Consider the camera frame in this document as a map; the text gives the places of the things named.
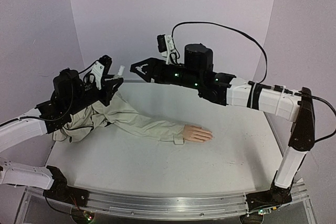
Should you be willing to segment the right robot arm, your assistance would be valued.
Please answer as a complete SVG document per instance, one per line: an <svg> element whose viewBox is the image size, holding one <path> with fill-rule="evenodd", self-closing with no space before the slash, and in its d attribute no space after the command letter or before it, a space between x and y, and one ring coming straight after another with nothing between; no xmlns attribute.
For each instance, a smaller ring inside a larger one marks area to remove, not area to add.
<svg viewBox="0 0 336 224"><path fill-rule="evenodd" d="M134 63L130 71L146 82L174 84L198 91L198 96L219 105L241 106L282 117L293 123L288 146L270 189L246 196L248 212L262 213L292 201L290 190L306 154L315 143L315 116L310 89L291 91L246 81L233 74L213 71L213 51L202 44L188 44L184 64L157 58Z"/></svg>

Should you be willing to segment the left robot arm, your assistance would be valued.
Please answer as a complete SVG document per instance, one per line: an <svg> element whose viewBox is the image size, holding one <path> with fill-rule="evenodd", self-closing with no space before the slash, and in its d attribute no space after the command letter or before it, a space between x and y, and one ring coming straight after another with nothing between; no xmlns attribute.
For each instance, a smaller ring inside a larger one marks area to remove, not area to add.
<svg viewBox="0 0 336 224"><path fill-rule="evenodd" d="M103 66L94 67L83 82L76 70L64 69L55 77L54 92L49 101L36 105L25 114L1 124L1 151L31 138L51 134L71 121L71 116L100 101L109 105L123 83L124 66L117 74L106 74ZM1 184L41 188L48 199L87 205L89 192L68 185L66 177L55 166L36 167L1 158Z"/></svg>

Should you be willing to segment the white nail polish cap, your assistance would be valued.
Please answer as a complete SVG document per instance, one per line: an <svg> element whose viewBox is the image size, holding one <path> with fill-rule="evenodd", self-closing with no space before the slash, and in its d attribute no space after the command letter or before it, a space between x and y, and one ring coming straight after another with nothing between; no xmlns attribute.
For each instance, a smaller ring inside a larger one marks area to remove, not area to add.
<svg viewBox="0 0 336 224"><path fill-rule="evenodd" d="M124 70L125 70L125 66L121 65L119 70L118 70L118 75L123 76Z"/></svg>

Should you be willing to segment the clear nail polish bottle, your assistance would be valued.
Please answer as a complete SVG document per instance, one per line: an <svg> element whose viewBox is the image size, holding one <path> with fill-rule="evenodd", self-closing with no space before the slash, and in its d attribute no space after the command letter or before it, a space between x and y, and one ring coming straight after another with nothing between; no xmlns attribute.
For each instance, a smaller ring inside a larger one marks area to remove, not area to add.
<svg viewBox="0 0 336 224"><path fill-rule="evenodd" d="M115 75L113 76L113 79L123 79L123 76L120 76L120 75L118 75L118 74L115 74Z"/></svg>

